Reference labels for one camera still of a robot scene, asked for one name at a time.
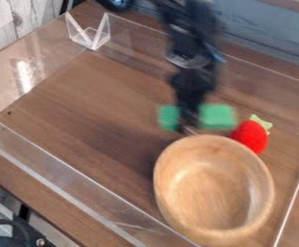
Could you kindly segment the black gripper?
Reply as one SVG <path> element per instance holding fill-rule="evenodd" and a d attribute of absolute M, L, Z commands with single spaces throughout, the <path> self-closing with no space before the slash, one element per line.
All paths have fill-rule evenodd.
<path fill-rule="evenodd" d="M 179 108 L 179 132 L 200 133 L 200 106 L 206 99 L 206 94 L 217 88 L 218 63 L 210 61 L 197 69 L 179 69 L 178 74 L 170 80 L 175 90 L 177 104 Z"/>

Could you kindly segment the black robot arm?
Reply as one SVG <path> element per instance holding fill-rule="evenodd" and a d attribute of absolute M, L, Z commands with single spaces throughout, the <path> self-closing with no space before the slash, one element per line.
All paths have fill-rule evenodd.
<path fill-rule="evenodd" d="M 206 97 L 216 91 L 222 56 L 217 51 L 217 16 L 212 0 L 147 0 L 161 29 L 123 16 L 138 0 L 97 0 L 107 10 L 99 25 L 98 48 L 154 76 L 171 70 L 174 103 L 158 109 L 161 129 L 213 126 Z"/>

